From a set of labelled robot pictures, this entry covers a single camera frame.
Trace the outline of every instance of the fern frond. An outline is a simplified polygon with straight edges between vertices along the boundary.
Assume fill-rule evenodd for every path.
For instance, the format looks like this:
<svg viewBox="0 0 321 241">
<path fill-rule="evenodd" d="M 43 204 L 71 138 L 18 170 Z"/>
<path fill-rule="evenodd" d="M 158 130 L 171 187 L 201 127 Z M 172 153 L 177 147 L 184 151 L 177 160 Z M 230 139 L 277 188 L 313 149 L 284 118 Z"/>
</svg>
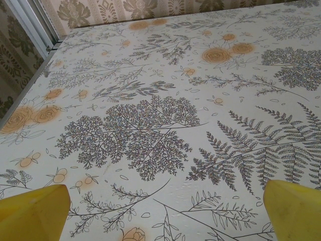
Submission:
<svg viewBox="0 0 321 241">
<path fill-rule="evenodd" d="M 214 168 L 218 171 L 219 176 L 226 182 L 226 184 L 232 190 L 236 191 L 236 188 L 234 186 L 236 176 L 234 175 L 233 166 L 231 165 L 231 162 L 222 161 L 218 163 Z"/>
<path fill-rule="evenodd" d="M 279 164 L 280 162 L 278 161 L 278 156 L 275 154 L 277 151 L 272 149 L 271 147 L 265 147 L 260 150 L 258 150 L 254 155 L 254 159 L 257 160 L 259 166 L 257 167 L 257 173 L 260 173 L 258 175 L 258 178 L 262 188 L 265 188 L 265 185 L 270 178 L 274 177 L 274 174 L 276 173 L 276 169 L 278 167 L 275 164 Z"/>
<path fill-rule="evenodd" d="M 321 120 L 305 105 L 298 102 L 298 104 L 304 109 L 306 114 L 307 122 L 309 123 L 309 127 L 311 133 L 306 139 L 314 138 L 314 139 L 321 139 Z"/>
<path fill-rule="evenodd" d="M 278 111 L 262 108 L 259 106 L 257 106 L 257 108 L 265 112 L 268 112 L 271 116 L 274 117 L 274 119 L 277 120 L 279 125 L 285 125 L 284 127 L 282 127 L 282 129 L 283 129 L 283 132 L 286 134 L 285 137 L 288 140 L 303 142 L 303 141 L 306 141 L 305 136 L 312 132 L 311 130 L 304 130 L 305 128 L 307 128 L 306 125 L 297 126 L 298 124 L 301 124 L 303 122 L 300 120 L 292 121 L 292 117 L 293 117 L 292 115 L 289 115 L 288 117 L 286 117 L 286 113 L 283 113 L 281 115 L 281 113 Z"/>
<path fill-rule="evenodd" d="M 247 190 L 254 195 L 251 187 L 251 177 L 252 177 L 252 172 L 253 172 L 253 166 L 251 164 L 254 164 L 254 161 L 251 160 L 253 158 L 253 155 L 247 154 L 247 155 L 238 155 L 237 157 L 232 158 L 231 163 L 235 164 L 235 167 L 238 167 L 243 182 L 247 188 Z"/>
<path fill-rule="evenodd" d="M 258 144 L 254 139 L 247 139 L 247 134 L 242 136 L 241 132 L 237 132 L 237 130 L 233 130 L 228 126 L 223 125 L 220 121 L 217 121 L 217 124 L 223 133 L 230 139 L 233 148 L 238 152 L 246 153 L 252 151 Z"/>
<path fill-rule="evenodd" d="M 237 121 L 237 124 L 241 124 L 242 127 L 246 127 L 246 131 L 249 131 L 250 134 L 255 135 L 254 138 L 257 139 L 259 144 L 264 146 L 278 144 L 274 137 L 281 131 L 281 129 L 277 129 L 268 135 L 267 133 L 270 131 L 273 125 L 269 125 L 261 131 L 260 127 L 262 126 L 264 121 L 260 121 L 256 125 L 254 125 L 255 119 L 249 120 L 248 117 L 246 117 L 243 120 L 242 116 L 238 116 L 238 114 L 234 113 L 233 111 L 230 110 L 229 113 L 231 118 Z"/>
<path fill-rule="evenodd" d="M 213 135 L 210 132 L 206 132 L 208 141 L 213 147 L 215 154 L 220 159 L 227 159 L 232 157 L 235 154 L 235 151 L 229 153 L 229 150 L 232 146 L 227 146 L 227 143 L 222 144 L 220 140 L 214 139 Z"/>
<path fill-rule="evenodd" d="M 311 154 L 305 149 L 295 146 L 293 143 L 280 145 L 276 151 L 281 156 L 285 169 L 286 180 L 299 184 L 300 178 L 304 173 L 301 169 L 306 168 L 310 162 Z"/>
</svg>

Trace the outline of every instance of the patterned wallpaper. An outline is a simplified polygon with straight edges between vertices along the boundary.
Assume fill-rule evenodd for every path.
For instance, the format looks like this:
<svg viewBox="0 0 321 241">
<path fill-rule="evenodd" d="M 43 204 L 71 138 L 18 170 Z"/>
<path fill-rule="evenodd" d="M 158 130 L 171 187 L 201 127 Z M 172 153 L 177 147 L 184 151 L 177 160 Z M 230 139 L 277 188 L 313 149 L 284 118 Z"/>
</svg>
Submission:
<svg viewBox="0 0 321 241">
<path fill-rule="evenodd" d="M 291 0 L 40 0 L 60 36 L 71 29 L 136 19 L 253 7 Z"/>
<path fill-rule="evenodd" d="M 0 21 L 1 119 L 43 59 L 4 0 L 0 0 Z"/>
</svg>

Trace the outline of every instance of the white metal frame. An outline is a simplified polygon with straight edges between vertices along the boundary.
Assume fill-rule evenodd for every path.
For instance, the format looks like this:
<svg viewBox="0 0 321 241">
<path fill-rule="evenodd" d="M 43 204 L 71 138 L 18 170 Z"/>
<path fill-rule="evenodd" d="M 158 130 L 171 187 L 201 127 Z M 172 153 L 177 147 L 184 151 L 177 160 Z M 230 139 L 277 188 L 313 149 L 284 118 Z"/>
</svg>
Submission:
<svg viewBox="0 0 321 241">
<path fill-rule="evenodd" d="M 35 9 L 35 5 L 32 8 L 28 0 L 5 1 L 41 56 L 45 59 L 48 56 L 48 50 L 52 49 L 57 40 L 53 39 L 46 32 L 42 22 L 39 20 L 40 14 L 36 14 L 37 9 Z"/>
</svg>

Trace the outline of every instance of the tablecloth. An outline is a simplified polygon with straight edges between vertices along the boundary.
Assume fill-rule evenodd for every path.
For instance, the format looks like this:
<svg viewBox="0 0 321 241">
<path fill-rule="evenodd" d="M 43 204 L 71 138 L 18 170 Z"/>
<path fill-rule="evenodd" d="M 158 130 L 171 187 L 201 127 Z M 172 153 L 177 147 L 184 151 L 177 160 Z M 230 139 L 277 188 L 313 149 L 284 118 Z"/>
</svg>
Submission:
<svg viewBox="0 0 321 241">
<path fill-rule="evenodd" d="M 65 184 L 61 240 L 276 240 L 267 181 L 321 189 L 320 10 L 73 30 L 1 130 L 0 198 Z"/>
</svg>

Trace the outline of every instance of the table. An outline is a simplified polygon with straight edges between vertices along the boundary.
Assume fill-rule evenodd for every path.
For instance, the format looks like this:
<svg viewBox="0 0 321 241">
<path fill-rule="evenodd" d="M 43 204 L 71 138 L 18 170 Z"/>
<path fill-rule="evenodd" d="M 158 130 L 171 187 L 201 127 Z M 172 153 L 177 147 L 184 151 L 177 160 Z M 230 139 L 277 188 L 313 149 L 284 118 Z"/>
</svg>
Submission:
<svg viewBox="0 0 321 241">
<path fill-rule="evenodd" d="M 61 240 L 276 240 L 267 181 L 321 189 L 313 4 L 73 30 L 1 130 L 0 198 L 65 184 Z"/>
</svg>

